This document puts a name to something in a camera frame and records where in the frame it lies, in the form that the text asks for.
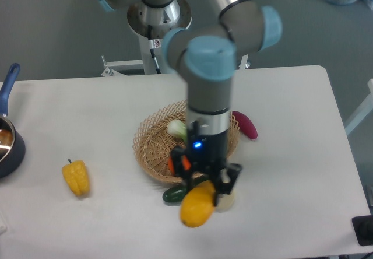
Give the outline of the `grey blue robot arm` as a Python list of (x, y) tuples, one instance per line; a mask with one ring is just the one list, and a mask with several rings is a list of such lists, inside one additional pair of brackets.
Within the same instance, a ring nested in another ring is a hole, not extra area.
[(186, 147), (171, 151), (171, 165), (189, 190), (194, 173), (207, 175), (217, 205), (220, 196), (232, 192), (242, 170), (226, 158), (233, 75), (242, 56), (280, 40), (278, 12), (254, 0), (210, 0), (218, 22), (190, 30), (192, 15), (185, 0), (98, 1), (107, 11), (128, 8), (132, 30), (149, 41), (161, 41), (162, 55), (150, 54), (155, 71), (169, 67), (186, 81)]

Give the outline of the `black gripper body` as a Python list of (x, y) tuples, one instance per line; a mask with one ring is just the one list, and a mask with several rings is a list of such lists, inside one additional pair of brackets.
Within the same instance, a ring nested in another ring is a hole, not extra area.
[(217, 180), (226, 165), (228, 130), (219, 134), (204, 134), (203, 129), (199, 121), (194, 121), (188, 126), (188, 157), (197, 172), (208, 175), (211, 180)]

